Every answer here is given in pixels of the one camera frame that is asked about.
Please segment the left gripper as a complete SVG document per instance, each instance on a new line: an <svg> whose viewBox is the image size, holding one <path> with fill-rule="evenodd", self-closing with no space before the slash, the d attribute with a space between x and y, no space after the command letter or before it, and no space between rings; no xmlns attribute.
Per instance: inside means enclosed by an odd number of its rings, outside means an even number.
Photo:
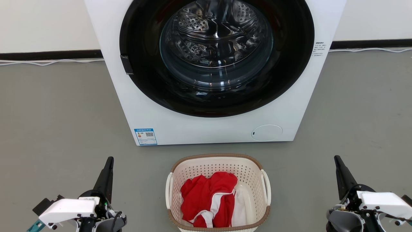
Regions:
<svg viewBox="0 0 412 232"><path fill-rule="evenodd" d="M107 219L108 204L112 202L113 166L114 158L108 157L93 190L88 190L79 196L79 199L98 200L93 216L90 213L79 218L79 232L96 232L99 223Z"/></svg>

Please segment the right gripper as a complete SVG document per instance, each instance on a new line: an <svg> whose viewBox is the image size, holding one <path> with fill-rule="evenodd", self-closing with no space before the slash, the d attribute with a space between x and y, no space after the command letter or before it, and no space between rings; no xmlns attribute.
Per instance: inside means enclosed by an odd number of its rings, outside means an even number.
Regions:
<svg viewBox="0 0 412 232"><path fill-rule="evenodd" d="M334 162L336 166L337 187L341 204L345 206L346 210L359 210L362 200L359 199L357 192L376 191L367 185L358 184L339 155L334 156Z"/></svg>

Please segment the cream plastic laundry basket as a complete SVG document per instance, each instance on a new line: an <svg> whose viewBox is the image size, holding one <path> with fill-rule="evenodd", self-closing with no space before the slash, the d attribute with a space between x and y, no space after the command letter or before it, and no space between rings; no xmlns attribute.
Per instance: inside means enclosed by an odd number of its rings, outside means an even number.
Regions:
<svg viewBox="0 0 412 232"><path fill-rule="evenodd" d="M216 172L234 174L238 183L250 190L256 222L247 226L202 228L193 227L183 220L181 187L187 179L199 175L210 178ZM185 157L177 161L166 181L166 207L171 222L180 232L255 232L269 216L272 190L267 173L253 157L243 154L204 154Z"/></svg>

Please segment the blue energy label sticker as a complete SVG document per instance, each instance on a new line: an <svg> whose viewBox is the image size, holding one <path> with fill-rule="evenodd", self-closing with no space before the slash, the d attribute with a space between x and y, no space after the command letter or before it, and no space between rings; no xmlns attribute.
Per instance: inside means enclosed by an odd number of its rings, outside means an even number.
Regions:
<svg viewBox="0 0 412 232"><path fill-rule="evenodd" d="M158 145L153 128L135 128L134 132L138 146Z"/></svg>

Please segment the teal plastic clip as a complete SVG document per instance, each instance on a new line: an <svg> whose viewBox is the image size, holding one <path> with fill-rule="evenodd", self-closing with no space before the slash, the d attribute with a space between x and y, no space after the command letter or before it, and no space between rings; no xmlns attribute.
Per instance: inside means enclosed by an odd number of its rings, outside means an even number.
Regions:
<svg viewBox="0 0 412 232"><path fill-rule="evenodd" d="M30 226L26 232L41 232L45 224L41 220L37 220L35 223Z"/></svg>

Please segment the round white filter cover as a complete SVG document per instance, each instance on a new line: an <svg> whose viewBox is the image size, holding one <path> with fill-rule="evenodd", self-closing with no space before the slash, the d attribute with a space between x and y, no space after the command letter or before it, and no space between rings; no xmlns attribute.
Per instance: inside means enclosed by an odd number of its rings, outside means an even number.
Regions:
<svg viewBox="0 0 412 232"><path fill-rule="evenodd" d="M251 136L256 141L274 141L282 136L283 129L278 125L261 125L255 128Z"/></svg>

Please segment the red garment with white trim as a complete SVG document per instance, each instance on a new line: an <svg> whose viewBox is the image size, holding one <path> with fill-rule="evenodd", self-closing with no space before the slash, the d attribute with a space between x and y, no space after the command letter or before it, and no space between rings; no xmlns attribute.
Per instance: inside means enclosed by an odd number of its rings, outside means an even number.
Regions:
<svg viewBox="0 0 412 232"><path fill-rule="evenodd" d="M193 227L231 227L237 182L234 174L226 172L187 179L180 190L183 220Z"/></svg>

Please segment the round black glass washer door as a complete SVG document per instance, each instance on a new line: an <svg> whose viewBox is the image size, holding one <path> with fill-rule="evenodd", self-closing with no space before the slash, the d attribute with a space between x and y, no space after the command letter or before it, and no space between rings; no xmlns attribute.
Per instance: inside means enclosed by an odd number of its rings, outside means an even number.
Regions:
<svg viewBox="0 0 412 232"><path fill-rule="evenodd" d="M284 94L308 65L314 19L306 0L241 0L267 19L272 48L236 64L205 68L188 64L165 46L164 28L196 0L133 0L120 31L125 72L147 97L181 114L219 118L259 109Z"/></svg>

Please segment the white front-load washing machine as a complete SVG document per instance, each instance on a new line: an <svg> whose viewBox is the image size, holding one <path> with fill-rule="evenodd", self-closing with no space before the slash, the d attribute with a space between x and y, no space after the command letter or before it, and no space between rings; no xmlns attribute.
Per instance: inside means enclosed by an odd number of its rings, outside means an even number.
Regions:
<svg viewBox="0 0 412 232"><path fill-rule="evenodd" d="M240 115L206 118L181 114L157 104L134 84L120 56L120 31L133 0L84 0L102 55L136 142L135 128L153 128L158 145L263 142L252 138L261 125L278 125L293 141L327 54L312 57L298 80L269 104ZM347 0L306 0L314 19L315 42L330 44Z"/></svg>

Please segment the small printed text sticker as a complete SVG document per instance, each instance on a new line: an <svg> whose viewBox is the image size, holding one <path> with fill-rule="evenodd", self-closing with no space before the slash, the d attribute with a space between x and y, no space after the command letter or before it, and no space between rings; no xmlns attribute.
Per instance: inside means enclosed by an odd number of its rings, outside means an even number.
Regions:
<svg viewBox="0 0 412 232"><path fill-rule="evenodd" d="M328 53L330 44L327 42L315 42L312 50L312 57L322 57Z"/></svg>

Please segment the black baseboard strip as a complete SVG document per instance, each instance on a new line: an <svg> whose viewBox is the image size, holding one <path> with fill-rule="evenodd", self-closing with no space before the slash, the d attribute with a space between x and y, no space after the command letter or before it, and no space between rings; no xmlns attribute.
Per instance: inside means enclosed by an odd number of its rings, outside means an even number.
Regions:
<svg viewBox="0 0 412 232"><path fill-rule="evenodd" d="M365 48L408 48L412 47L412 39L390 39L371 41L333 41L331 50L365 49Z"/></svg>
<svg viewBox="0 0 412 232"><path fill-rule="evenodd" d="M30 53L0 53L0 60L35 61L59 59L102 59L101 50L47 51Z"/></svg>

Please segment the steel perforated washer drum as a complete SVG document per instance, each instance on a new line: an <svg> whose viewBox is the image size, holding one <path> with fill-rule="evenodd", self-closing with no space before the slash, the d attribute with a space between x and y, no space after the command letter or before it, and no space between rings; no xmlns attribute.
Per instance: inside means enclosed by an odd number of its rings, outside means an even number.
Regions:
<svg viewBox="0 0 412 232"><path fill-rule="evenodd" d="M164 42L172 55L205 68L241 62L258 49L272 48L266 17L241 0L196 0L167 22Z"/></svg>

